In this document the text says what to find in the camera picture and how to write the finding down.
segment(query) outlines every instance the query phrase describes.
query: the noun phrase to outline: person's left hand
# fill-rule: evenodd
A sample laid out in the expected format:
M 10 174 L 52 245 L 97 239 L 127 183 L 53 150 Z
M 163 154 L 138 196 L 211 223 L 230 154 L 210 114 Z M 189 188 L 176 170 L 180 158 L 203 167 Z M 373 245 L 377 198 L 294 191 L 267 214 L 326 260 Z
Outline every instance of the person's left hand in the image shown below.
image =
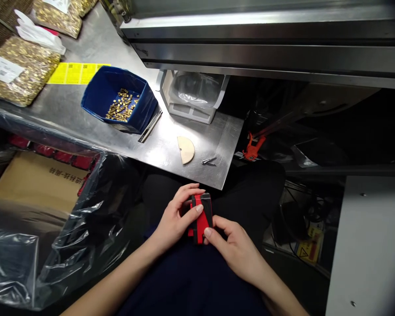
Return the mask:
M 195 221 L 203 211 L 203 205 L 191 208 L 183 216 L 180 212 L 183 204 L 189 200 L 191 195 L 203 194 L 205 190 L 199 189 L 198 183 L 186 184 L 179 188 L 174 198 L 168 203 L 162 214 L 157 229 L 148 240 L 157 247 L 157 251 L 164 253 L 170 249 L 184 234 L 189 225 Z

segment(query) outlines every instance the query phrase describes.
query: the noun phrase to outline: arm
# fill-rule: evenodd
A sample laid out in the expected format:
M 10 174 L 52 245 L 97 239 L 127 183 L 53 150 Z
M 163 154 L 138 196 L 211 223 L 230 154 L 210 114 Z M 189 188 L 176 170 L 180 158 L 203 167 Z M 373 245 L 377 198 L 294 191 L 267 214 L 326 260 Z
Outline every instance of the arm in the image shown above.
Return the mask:
M 224 230 L 225 241 L 214 229 L 205 229 L 205 244 L 214 245 L 241 279 L 257 287 L 273 315 L 308 316 L 285 283 L 266 263 L 246 231 L 236 222 L 214 216 L 214 226 Z
M 170 249 L 202 213 L 203 206 L 198 205 L 183 217 L 180 216 L 183 203 L 191 195 L 205 192 L 198 187 L 198 183 L 181 187 L 165 209 L 152 236 L 114 271 L 70 306 L 62 316 L 114 315 L 157 258 Z

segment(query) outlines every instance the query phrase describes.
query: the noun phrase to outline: yellow sticker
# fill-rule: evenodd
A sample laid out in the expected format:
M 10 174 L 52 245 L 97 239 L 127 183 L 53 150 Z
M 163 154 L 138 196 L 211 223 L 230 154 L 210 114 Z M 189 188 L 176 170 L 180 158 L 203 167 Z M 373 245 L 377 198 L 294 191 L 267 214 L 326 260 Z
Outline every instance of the yellow sticker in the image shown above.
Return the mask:
M 65 84 L 68 63 L 60 63 L 57 69 L 51 75 L 48 83 L 50 84 Z
M 88 84 L 97 72 L 97 64 L 83 64 L 80 84 Z
M 310 226 L 308 235 L 310 236 L 310 240 L 301 242 L 298 245 L 297 256 L 311 264 L 316 264 L 323 241 L 323 231 Z
M 82 64 L 69 63 L 67 68 L 66 84 L 80 84 Z
M 111 66 L 110 64 L 97 64 L 97 71 L 100 69 L 102 66 Z
M 60 63 L 47 83 L 87 85 L 102 66 L 111 64 Z

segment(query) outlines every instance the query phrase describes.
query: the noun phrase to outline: wooden half disc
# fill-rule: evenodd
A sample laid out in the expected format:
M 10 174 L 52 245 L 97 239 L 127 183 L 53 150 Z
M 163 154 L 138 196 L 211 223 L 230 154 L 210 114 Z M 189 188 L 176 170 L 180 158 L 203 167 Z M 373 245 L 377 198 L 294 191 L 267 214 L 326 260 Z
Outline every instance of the wooden half disc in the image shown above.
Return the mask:
M 194 145 L 190 139 L 182 136 L 177 137 L 177 142 L 179 143 L 181 162 L 185 165 L 193 159 Z

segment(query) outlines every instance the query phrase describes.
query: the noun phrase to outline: bag of brass parts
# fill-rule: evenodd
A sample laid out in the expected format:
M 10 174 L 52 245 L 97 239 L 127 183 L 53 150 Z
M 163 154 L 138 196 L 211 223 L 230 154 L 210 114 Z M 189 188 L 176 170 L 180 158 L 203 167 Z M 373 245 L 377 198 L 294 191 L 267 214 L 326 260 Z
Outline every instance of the bag of brass parts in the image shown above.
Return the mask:
M 78 9 L 73 4 L 73 0 L 60 1 L 59 8 L 43 2 L 34 0 L 31 16 L 35 23 L 53 29 L 57 32 L 77 38 L 82 20 L 79 17 Z
M 98 0 L 72 0 L 72 4 L 80 17 L 84 17 L 95 6 Z
M 60 54 L 11 37 L 0 47 L 0 98 L 30 105 L 59 62 Z

